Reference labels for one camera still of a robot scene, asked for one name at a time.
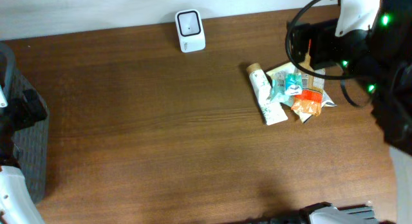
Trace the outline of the small teal tissue pack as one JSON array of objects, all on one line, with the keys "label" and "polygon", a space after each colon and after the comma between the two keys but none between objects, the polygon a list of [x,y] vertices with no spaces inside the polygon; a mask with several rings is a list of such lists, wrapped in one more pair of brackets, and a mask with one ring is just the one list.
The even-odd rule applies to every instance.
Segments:
[{"label": "small teal tissue pack", "polygon": [[288,73],[285,77],[285,95],[300,95],[302,92],[302,75],[300,73]]}]

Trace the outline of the orange spaghetti packet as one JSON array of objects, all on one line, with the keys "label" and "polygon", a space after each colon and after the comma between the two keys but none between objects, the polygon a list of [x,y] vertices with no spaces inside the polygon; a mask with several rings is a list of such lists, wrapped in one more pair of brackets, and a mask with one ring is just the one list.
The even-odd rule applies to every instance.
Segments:
[{"label": "orange spaghetti packet", "polygon": [[303,91],[300,95],[294,96],[294,103],[291,107],[296,113],[306,113],[319,116],[322,110],[325,80],[314,77],[307,73],[301,73]]}]

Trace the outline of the teal wet wipes pack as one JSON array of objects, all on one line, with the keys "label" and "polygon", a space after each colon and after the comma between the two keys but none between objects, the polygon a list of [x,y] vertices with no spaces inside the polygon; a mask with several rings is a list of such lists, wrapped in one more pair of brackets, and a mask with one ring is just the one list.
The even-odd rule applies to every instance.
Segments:
[{"label": "teal wet wipes pack", "polygon": [[272,80],[271,101],[283,103],[286,106],[292,107],[294,98],[285,94],[285,81],[282,79]]}]

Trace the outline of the white tube brown cap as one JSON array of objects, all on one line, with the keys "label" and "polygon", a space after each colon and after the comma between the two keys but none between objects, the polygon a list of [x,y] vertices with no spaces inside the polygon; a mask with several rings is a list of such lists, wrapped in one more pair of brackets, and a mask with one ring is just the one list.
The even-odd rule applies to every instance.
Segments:
[{"label": "white tube brown cap", "polygon": [[288,120],[280,103],[272,100],[272,86],[260,64],[254,63],[248,66],[247,73],[265,124],[270,126]]}]

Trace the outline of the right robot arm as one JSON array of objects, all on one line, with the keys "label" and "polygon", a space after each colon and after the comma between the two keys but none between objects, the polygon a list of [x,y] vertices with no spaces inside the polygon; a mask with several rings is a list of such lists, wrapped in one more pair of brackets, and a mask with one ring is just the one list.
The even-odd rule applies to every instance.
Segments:
[{"label": "right robot arm", "polygon": [[397,181],[397,221],[411,222],[411,0],[336,0],[337,19],[287,24],[286,55],[303,73],[337,64],[356,80],[384,133]]}]

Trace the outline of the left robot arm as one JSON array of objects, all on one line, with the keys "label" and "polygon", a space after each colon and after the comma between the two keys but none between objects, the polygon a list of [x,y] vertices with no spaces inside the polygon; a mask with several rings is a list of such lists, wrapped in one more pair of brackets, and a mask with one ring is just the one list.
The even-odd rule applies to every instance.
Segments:
[{"label": "left robot arm", "polygon": [[1,114],[1,223],[43,223],[34,205],[18,158],[14,155],[15,132],[47,118],[47,112],[34,89],[13,98]]}]

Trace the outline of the grey arm base mount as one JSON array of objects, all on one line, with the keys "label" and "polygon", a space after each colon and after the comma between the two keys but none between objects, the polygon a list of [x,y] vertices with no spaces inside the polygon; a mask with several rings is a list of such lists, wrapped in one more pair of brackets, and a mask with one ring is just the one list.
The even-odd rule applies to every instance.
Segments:
[{"label": "grey arm base mount", "polygon": [[379,224],[379,220],[375,217],[375,211],[373,207],[367,205],[358,205],[352,207],[340,208],[349,215],[355,216],[365,221],[367,224]]}]

